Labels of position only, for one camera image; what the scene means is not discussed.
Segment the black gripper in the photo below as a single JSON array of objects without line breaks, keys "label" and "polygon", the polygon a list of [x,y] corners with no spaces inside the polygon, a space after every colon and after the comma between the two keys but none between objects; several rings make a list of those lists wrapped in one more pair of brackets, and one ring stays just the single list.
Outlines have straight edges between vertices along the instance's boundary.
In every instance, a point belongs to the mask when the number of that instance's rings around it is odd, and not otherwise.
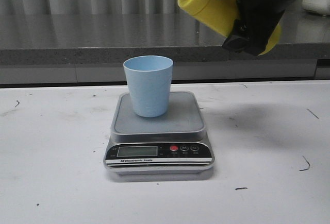
[{"label": "black gripper", "polygon": [[294,0],[237,0],[240,18],[235,19],[222,47],[253,56],[265,53],[271,42],[271,35],[284,14],[284,9],[279,9],[273,2],[292,1]]}]

